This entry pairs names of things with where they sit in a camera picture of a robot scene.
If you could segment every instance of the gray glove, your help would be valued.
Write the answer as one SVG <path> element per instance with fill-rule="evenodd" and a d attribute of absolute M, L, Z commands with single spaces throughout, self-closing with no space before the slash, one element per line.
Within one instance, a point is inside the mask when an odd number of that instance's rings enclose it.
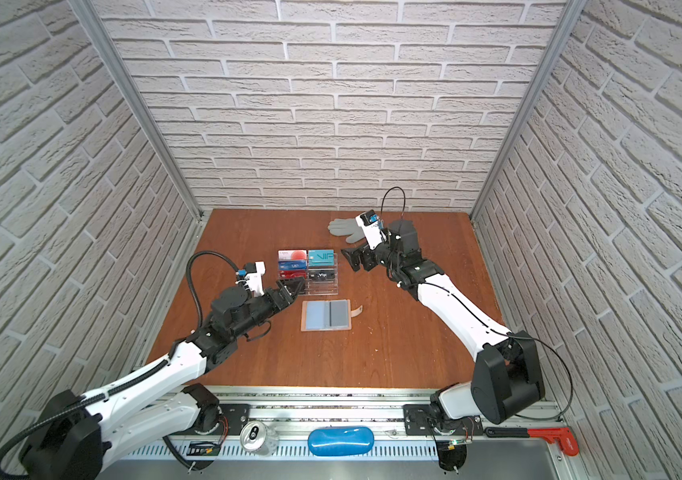
<path fill-rule="evenodd" d="M 357 225 L 357 220 L 354 218 L 336 218 L 328 224 L 328 231 L 335 236 L 348 235 L 347 244 L 355 244 L 365 238 L 363 228 Z"/>

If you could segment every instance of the red hammer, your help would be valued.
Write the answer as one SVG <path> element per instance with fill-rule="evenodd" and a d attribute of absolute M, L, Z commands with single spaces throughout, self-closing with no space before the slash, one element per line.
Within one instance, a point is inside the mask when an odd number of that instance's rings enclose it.
<path fill-rule="evenodd" d="M 488 437 L 517 437 L 517 438 L 544 438 L 547 443 L 554 443 L 567 456 L 578 455 L 578 444 L 576 437 L 568 427 L 562 428 L 504 428 L 504 427 L 488 427 L 485 429 L 485 435 Z"/>

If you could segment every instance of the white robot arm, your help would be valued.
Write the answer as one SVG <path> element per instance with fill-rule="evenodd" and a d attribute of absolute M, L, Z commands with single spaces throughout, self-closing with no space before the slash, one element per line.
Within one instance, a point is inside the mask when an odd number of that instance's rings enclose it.
<path fill-rule="evenodd" d="M 353 270 L 384 266 L 398 287 L 445 322 L 475 360 L 472 382 L 434 395 L 434 417 L 447 425 L 479 410 L 498 424 L 544 398 L 535 341 L 524 331 L 511 333 L 494 321 L 453 285 L 442 268 L 422 257 L 413 222 L 398 220 L 385 228 L 373 210 L 356 221 L 366 243 L 341 250 Z"/>
<path fill-rule="evenodd" d="M 170 400 L 144 408 L 171 389 L 219 366 L 237 350 L 237 339 L 292 305 L 303 279 L 278 280 L 263 289 L 263 262 L 242 269 L 230 263 L 236 284 L 211 303 L 206 320 L 160 359 L 121 379 L 77 397 L 71 390 L 48 401 L 42 420 L 0 447 L 0 479 L 93 480 L 111 463 L 158 438 L 193 428 L 205 434 L 223 419 L 218 398 L 200 384 L 185 387 Z M 192 285 L 190 288 L 198 302 Z M 1 463 L 8 452 L 28 437 L 19 460 L 28 476 L 10 475 Z"/>

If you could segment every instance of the wooden table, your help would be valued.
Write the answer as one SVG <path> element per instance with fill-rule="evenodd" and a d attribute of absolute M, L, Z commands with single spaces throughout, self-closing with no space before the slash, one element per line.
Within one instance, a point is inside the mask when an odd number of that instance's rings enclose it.
<path fill-rule="evenodd" d="M 334 248 L 348 245 L 332 236 L 327 224 L 359 212 L 215 210 L 197 250 L 215 250 L 236 264 L 263 260 L 264 287 L 277 279 L 277 251 Z M 399 213 L 384 213 L 384 221 Z M 500 321 L 477 239 L 466 214 L 406 213 L 419 233 L 423 255 L 442 266 L 455 285 L 490 317 Z M 203 312 L 211 300 L 233 284 L 231 268 L 214 256 L 194 264 L 193 281 Z M 307 297 L 273 317 L 272 331 L 245 342 L 217 369 L 197 379 L 203 385 L 340 386 L 441 388 L 471 380 L 474 363 L 469 352 L 431 310 L 386 279 L 384 268 L 352 272 L 339 258 L 339 295 Z M 349 299 L 363 313 L 352 329 L 301 332 L 303 300 Z M 176 292 L 149 360 L 167 353 L 173 340 L 195 328 L 197 314 L 187 284 Z"/>

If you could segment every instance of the brick wallpaper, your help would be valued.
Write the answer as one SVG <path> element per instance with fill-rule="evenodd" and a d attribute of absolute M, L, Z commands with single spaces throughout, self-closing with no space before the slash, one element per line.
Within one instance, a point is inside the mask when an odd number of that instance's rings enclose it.
<path fill-rule="evenodd" d="M 205 210 L 469 210 L 562 0 L 96 0 Z"/>
<path fill-rule="evenodd" d="M 682 2 L 591 0 L 493 188 L 491 278 L 570 365 L 588 473 L 682 478 Z"/>
<path fill-rule="evenodd" d="M 67 2 L 0 2 L 0 442 L 132 366 L 190 223 Z"/>

